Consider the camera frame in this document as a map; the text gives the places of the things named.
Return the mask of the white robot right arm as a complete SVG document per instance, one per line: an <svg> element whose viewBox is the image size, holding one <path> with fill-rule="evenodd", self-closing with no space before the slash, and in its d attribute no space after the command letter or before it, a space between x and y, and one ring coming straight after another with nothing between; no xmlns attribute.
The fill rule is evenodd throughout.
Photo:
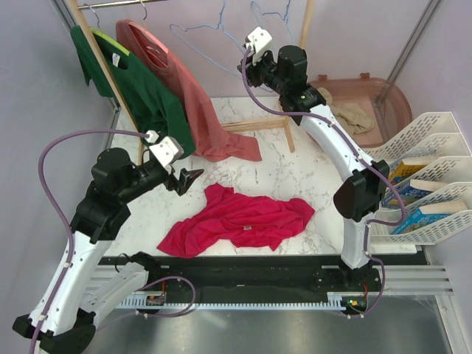
<svg viewBox="0 0 472 354"><path fill-rule="evenodd" d="M304 49L287 45L274 56L245 44L238 66L246 89L267 86L279 96L281 114L292 118L330 158L342 184L333 196L344 221L339 285L355 290L364 282L363 268L369 263L368 224L386 192L389 166L364 152L337 122L319 91L308 83L308 59Z"/></svg>

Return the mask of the magenta t shirt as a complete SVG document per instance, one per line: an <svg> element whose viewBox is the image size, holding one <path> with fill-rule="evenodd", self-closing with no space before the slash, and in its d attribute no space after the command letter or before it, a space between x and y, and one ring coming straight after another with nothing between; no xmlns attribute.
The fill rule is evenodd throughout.
<svg viewBox="0 0 472 354"><path fill-rule="evenodd" d="M280 201L247 196L232 187L213 184L204 190L206 206L196 215L174 224L157 249L179 258L194 258L219 240L237 248L276 250L305 231L315 209L301 198Z"/></svg>

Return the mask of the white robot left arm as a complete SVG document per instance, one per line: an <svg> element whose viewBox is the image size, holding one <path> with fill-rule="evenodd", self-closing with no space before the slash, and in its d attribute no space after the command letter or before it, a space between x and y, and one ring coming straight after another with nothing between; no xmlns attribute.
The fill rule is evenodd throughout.
<svg viewBox="0 0 472 354"><path fill-rule="evenodd" d="M103 255L131 215L128 203L161 184L183 195L202 173L202 169L183 169L175 177L156 158L137 166L122 148L104 150L91 169L86 196L67 226L73 244L65 250L38 306L19 316L13 330L45 353L83 353L115 307L133 292L156 289L162 281L156 260L138 252L98 290L84 295Z"/></svg>

